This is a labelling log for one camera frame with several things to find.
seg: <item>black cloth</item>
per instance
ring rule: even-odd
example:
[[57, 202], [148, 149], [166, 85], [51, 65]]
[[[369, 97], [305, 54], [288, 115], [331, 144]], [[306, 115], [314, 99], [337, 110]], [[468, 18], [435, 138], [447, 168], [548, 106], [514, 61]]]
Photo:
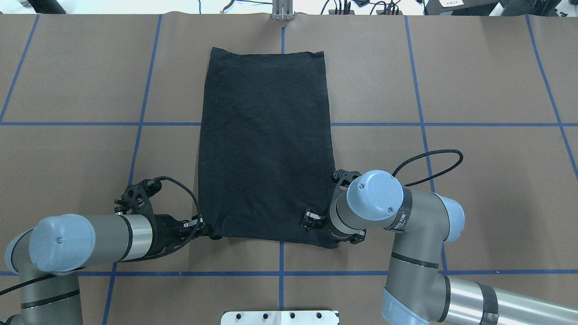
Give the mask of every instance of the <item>black cloth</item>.
[[324, 213], [335, 169], [323, 52], [211, 51], [199, 147], [199, 201], [213, 238], [335, 248], [327, 230], [299, 225]]

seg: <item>gridded table surface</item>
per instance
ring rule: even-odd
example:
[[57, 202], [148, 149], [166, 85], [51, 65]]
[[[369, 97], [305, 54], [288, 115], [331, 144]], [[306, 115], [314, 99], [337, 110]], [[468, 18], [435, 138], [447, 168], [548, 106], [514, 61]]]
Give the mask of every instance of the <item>gridded table surface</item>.
[[[448, 275], [578, 308], [578, 20], [298, 14], [0, 16], [0, 247], [46, 216], [112, 213], [127, 183], [195, 184], [210, 49], [325, 51], [336, 166], [392, 171], [457, 148], [416, 186], [466, 213]], [[398, 176], [410, 182], [453, 157]], [[185, 219], [167, 185], [155, 211]], [[80, 272], [85, 324], [219, 324], [225, 311], [380, 315], [393, 234], [328, 250], [207, 238], [159, 260]], [[18, 281], [2, 264], [0, 287]], [[17, 293], [0, 317], [19, 313]]]

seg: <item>blue tape line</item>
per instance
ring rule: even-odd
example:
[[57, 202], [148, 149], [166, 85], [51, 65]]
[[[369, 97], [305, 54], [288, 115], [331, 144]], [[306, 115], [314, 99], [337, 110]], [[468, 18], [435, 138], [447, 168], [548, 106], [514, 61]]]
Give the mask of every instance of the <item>blue tape line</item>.
[[146, 104], [149, 98], [150, 81], [151, 78], [153, 77], [154, 58], [157, 54], [158, 35], [161, 32], [161, 22], [162, 22], [162, 15], [160, 14], [158, 15], [157, 33], [155, 34], [154, 37], [153, 53], [150, 57], [149, 75], [146, 80], [146, 87], [144, 88], [143, 106], [142, 109], [140, 110], [139, 128], [136, 132], [135, 149], [132, 153], [131, 171], [130, 174], [128, 175], [128, 184], [132, 184], [132, 178], [135, 173], [136, 155], [138, 154], [139, 151], [140, 136], [143, 130], [143, 122], [145, 121]]
[[138, 122], [2, 122], [12, 126], [137, 126]]
[[[11, 126], [201, 126], [201, 122], [0, 122]], [[426, 127], [559, 127], [559, 123], [468, 123], [425, 122]], [[419, 127], [412, 122], [334, 122], [332, 127]], [[578, 123], [562, 123], [564, 127], [578, 127]]]
[[426, 122], [427, 127], [557, 127], [557, 123], [444, 123]]
[[111, 276], [112, 271], [80, 271], [79, 276]]
[[285, 54], [285, 27], [287, 25], [281, 27], [281, 54]]
[[171, 126], [171, 127], [201, 126], [201, 122], [143, 122], [142, 124], [150, 126]]
[[116, 272], [116, 276], [169, 276], [169, 277], [218, 277], [218, 276], [279, 276], [277, 271], [207, 271], [207, 272]]
[[285, 276], [285, 243], [279, 242], [279, 310], [280, 311], [285, 309], [284, 276]]
[[334, 122], [332, 127], [419, 127], [421, 123], [411, 122]]
[[[155, 36], [154, 36], [153, 53], [150, 57], [149, 75], [147, 76], [146, 87], [144, 88], [143, 106], [142, 106], [142, 110], [140, 111], [139, 128], [136, 132], [135, 149], [132, 153], [131, 170], [130, 170], [130, 173], [128, 175], [128, 184], [129, 185], [132, 184], [132, 179], [133, 179], [133, 176], [135, 174], [136, 155], [138, 154], [138, 151], [139, 151], [140, 135], [141, 135], [142, 129], [143, 129], [143, 122], [145, 121], [146, 104], [147, 104], [147, 100], [149, 97], [150, 81], [151, 81], [151, 78], [153, 77], [154, 58], [155, 58], [156, 53], [157, 53], [158, 36], [161, 32], [161, 22], [162, 22], [162, 15], [160, 14], [160, 15], [158, 15], [157, 32], [155, 33]], [[108, 295], [106, 297], [105, 312], [104, 312], [104, 316], [102, 317], [102, 325], [106, 325], [106, 322], [108, 321], [108, 315], [110, 312], [110, 303], [111, 303], [111, 299], [112, 299], [112, 292], [114, 290], [114, 279], [116, 277], [116, 267], [117, 267], [117, 264], [114, 263], [113, 268], [112, 268], [112, 274], [110, 276], [109, 292], [108, 292]]]
[[578, 180], [578, 168], [576, 167], [576, 161], [574, 160], [574, 155], [572, 154], [572, 149], [568, 143], [568, 138], [566, 137], [566, 132], [564, 131], [564, 126], [562, 125], [562, 119], [558, 113], [558, 108], [556, 107], [556, 102], [554, 96], [552, 95], [552, 90], [550, 89], [550, 83], [546, 77], [544, 67], [542, 66], [542, 60], [540, 59], [540, 54], [538, 53], [538, 47], [536, 46], [536, 40], [534, 39], [534, 32], [532, 31], [532, 24], [530, 23], [530, 16], [526, 14], [526, 23], [528, 24], [528, 31], [530, 33], [530, 40], [532, 41], [532, 47], [534, 48], [534, 54], [536, 54], [536, 60], [538, 61], [538, 67], [540, 68], [540, 73], [542, 74], [542, 79], [544, 79], [544, 85], [546, 86], [546, 91], [548, 92], [548, 97], [550, 97], [550, 103], [554, 109], [554, 114], [556, 115], [556, 120], [558, 121], [558, 126], [560, 128], [560, 133], [562, 134], [562, 139], [564, 140], [564, 145], [566, 146], [566, 151], [568, 152], [568, 157], [570, 158], [570, 163], [574, 169], [574, 176]]
[[386, 276], [387, 271], [285, 271], [285, 276]]
[[[578, 269], [465, 269], [439, 271], [445, 275], [533, 275], [533, 274], [578, 274]], [[110, 276], [111, 272], [78, 272], [79, 276]], [[279, 276], [279, 271], [207, 271], [207, 272], [165, 272], [135, 271], [115, 273], [118, 277], [219, 277], [219, 276]], [[284, 276], [387, 276], [387, 271], [284, 271]], [[10, 271], [0, 271], [0, 276], [17, 276]]]
[[[285, 54], [285, 24], [281, 28], [281, 54]], [[279, 310], [285, 309], [285, 288], [284, 288], [284, 271], [285, 271], [285, 243], [279, 242]]]
[[24, 51], [22, 51], [22, 56], [20, 57], [20, 62], [18, 62], [18, 67], [16, 68], [16, 72], [14, 73], [14, 78], [12, 78], [12, 83], [10, 84], [10, 88], [8, 89], [8, 94], [6, 95], [6, 100], [4, 101], [4, 106], [2, 107], [2, 112], [0, 112], [0, 122], [4, 119], [4, 114], [6, 114], [6, 109], [8, 108], [8, 103], [10, 102], [10, 97], [12, 96], [12, 91], [16, 85], [16, 80], [18, 79], [18, 75], [20, 74], [20, 69], [22, 68], [22, 64], [24, 63], [24, 59], [26, 58], [26, 53], [28, 52], [28, 48], [30, 47], [30, 43], [32, 42], [32, 36], [34, 36], [34, 31], [36, 31], [36, 25], [38, 25], [38, 20], [40, 19], [40, 15], [36, 15], [36, 19], [34, 20], [34, 24], [32, 25], [32, 29], [30, 30], [30, 34], [28, 35], [28, 40], [26, 41], [26, 46], [24, 46]]
[[[427, 136], [425, 133], [425, 119], [424, 119], [424, 112], [423, 112], [423, 109], [421, 107], [420, 87], [419, 87], [419, 84], [417, 82], [416, 62], [415, 62], [415, 59], [413, 56], [412, 36], [411, 36], [410, 31], [409, 31], [409, 19], [407, 16], [404, 16], [404, 19], [405, 19], [405, 31], [406, 31], [406, 35], [407, 35], [407, 47], [409, 49], [409, 58], [410, 58], [410, 62], [412, 64], [413, 85], [414, 85], [414, 88], [416, 91], [417, 111], [420, 115], [421, 137], [424, 141], [424, 150], [425, 150], [425, 152], [428, 152], [429, 146], [428, 146], [428, 139], [427, 139]], [[429, 156], [426, 156], [425, 162], [426, 162], [427, 167], [428, 167], [428, 175], [429, 175], [429, 177], [431, 177], [434, 173], [432, 172], [432, 163], [431, 163], [431, 159]], [[429, 180], [429, 188], [432, 192], [435, 192], [435, 183], [434, 183], [433, 179]], [[444, 271], [447, 271], [446, 251], [443, 247], [443, 244], [442, 244], [442, 267], [443, 267]]]
[[440, 271], [445, 275], [532, 275], [532, 274], [578, 274], [578, 269], [473, 269]]
[[108, 293], [106, 294], [105, 312], [104, 312], [104, 315], [102, 315], [102, 325], [106, 325], [106, 322], [108, 322], [108, 315], [110, 312], [110, 302], [112, 301], [112, 291], [114, 290], [114, 280], [116, 278], [115, 277], [116, 266], [117, 266], [116, 263], [114, 263], [112, 265], [110, 282], [109, 282], [109, 290], [108, 290]]

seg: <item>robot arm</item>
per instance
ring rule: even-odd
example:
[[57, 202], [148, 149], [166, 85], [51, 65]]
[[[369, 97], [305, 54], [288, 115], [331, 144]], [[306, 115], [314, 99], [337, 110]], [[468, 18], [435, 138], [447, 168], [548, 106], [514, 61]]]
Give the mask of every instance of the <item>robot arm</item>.
[[578, 311], [438, 273], [442, 244], [460, 236], [464, 211], [452, 199], [403, 187], [388, 172], [353, 179], [334, 195], [328, 220], [339, 240], [369, 226], [396, 232], [381, 309], [393, 325], [578, 324]]
[[43, 280], [22, 287], [21, 314], [6, 324], [82, 325], [76, 271], [161, 257], [206, 234], [209, 229], [200, 213], [192, 221], [154, 214], [149, 197], [161, 189], [161, 179], [168, 178], [128, 186], [115, 201], [120, 205], [115, 215], [47, 217], [12, 240], [5, 254], [8, 267], [21, 283]]

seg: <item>label on robot arm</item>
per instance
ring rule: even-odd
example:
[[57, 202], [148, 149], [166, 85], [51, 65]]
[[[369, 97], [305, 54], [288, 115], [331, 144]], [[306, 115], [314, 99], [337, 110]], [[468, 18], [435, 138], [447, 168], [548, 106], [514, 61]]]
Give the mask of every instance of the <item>label on robot arm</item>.
[[464, 5], [464, 0], [439, 0], [439, 3], [442, 4], [442, 7], [456, 7]]

